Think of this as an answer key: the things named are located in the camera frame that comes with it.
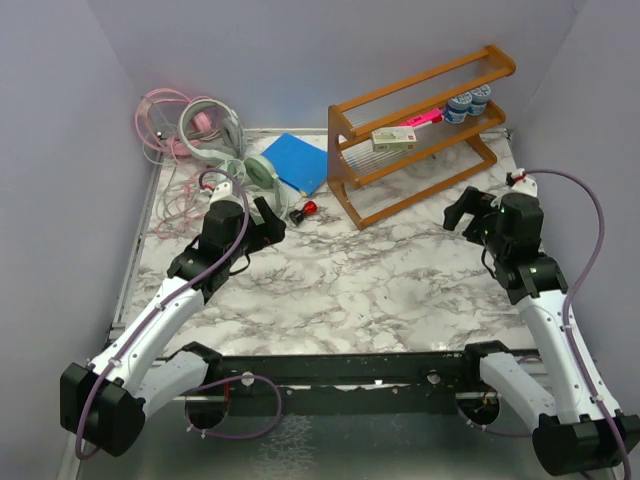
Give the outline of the mint green headphones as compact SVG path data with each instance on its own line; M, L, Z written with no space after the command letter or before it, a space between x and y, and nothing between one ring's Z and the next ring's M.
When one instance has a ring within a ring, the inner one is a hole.
M232 176L247 193L250 200L264 196L272 211L284 220L289 210L289 197L285 186L272 163L263 155L253 155L244 160L223 162L218 169Z

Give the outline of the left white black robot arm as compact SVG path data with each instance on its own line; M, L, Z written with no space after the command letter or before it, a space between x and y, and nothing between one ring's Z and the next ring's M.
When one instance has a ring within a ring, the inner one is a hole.
M73 433L75 455L98 451L117 457L140 435L146 420L179 394L220 390L230 400L221 357L195 342L160 367L153 364L168 341L233 275L234 263L285 237L285 223L267 201L216 200L201 233L172 261L152 302L108 348L87 364L70 364L60 377L60 424Z

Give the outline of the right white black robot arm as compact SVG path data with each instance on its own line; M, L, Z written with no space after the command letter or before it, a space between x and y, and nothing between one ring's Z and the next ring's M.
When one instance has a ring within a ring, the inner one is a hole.
M569 287L556 260L541 250L544 213L536 191L512 188L496 197L468 187L444 211L493 259L494 277L531 332L550 383L542 387L499 342L465 348L459 367L469 390L490 386L528 428L534 451L553 476L613 469L639 442L639 418L622 412L581 335Z

